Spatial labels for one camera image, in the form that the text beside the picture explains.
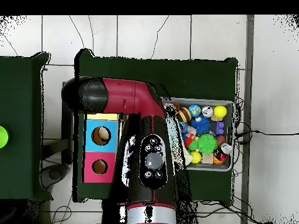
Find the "blue panel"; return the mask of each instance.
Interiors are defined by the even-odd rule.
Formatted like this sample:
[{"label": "blue panel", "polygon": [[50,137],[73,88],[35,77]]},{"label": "blue panel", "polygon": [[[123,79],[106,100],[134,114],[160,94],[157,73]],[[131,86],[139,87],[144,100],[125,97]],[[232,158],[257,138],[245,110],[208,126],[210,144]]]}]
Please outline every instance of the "blue panel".
[{"label": "blue panel", "polygon": [[[111,140],[104,146],[95,144],[91,139],[92,131],[96,127],[104,126],[111,132]],[[86,146],[85,151],[116,152],[117,121],[87,120],[86,121]]]}]

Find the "green spiky ball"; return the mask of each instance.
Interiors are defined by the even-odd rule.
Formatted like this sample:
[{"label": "green spiky ball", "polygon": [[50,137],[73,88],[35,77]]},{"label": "green spiky ball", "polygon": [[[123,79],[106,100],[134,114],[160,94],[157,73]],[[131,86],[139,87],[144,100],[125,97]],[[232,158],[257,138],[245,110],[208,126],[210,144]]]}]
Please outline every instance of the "green spiky ball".
[{"label": "green spiky ball", "polygon": [[195,140],[193,140],[189,146],[188,149],[190,149],[191,151],[195,151],[197,149],[197,142]]},{"label": "green spiky ball", "polygon": [[197,148],[203,155],[208,155],[217,149],[217,140],[210,134],[203,134],[197,141]]}]

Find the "pink panel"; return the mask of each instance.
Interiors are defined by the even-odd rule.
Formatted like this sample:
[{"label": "pink panel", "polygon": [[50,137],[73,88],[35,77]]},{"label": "pink panel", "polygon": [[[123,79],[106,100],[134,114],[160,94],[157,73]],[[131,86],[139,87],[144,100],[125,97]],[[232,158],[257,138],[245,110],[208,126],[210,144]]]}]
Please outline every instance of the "pink panel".
[{"label": "pink panel", "polygon": [[[85,152],[84,183],[111,183],[115,167],[115,152]],[[92,163],[103,159],[107,165],[107,172],[96,174],[92,170]]]}]

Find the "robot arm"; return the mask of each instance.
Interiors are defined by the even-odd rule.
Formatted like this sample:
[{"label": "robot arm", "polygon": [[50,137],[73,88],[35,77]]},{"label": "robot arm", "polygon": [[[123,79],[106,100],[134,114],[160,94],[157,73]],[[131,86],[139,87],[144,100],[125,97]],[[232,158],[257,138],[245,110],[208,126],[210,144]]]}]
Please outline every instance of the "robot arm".
[{"label": "robot arm", "polygon": [[165,110],[156,91],[134,80],[80,78],[67,82],[61,95],[70,109],[81,112],[140,114],[130,163],[127,224],[176,224]]}]

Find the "purple toy block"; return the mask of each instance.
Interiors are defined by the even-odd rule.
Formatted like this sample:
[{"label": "purple toy block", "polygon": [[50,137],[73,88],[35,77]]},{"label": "purple toy block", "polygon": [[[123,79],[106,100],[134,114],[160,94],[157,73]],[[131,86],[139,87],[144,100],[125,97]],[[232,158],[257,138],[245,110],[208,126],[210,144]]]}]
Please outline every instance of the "purple toy block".
[{"label": "purple toy block", "polygon": [[221,121],[217,121],[216,124],[216,135],[223,135],[224,133],[224,123]]}]

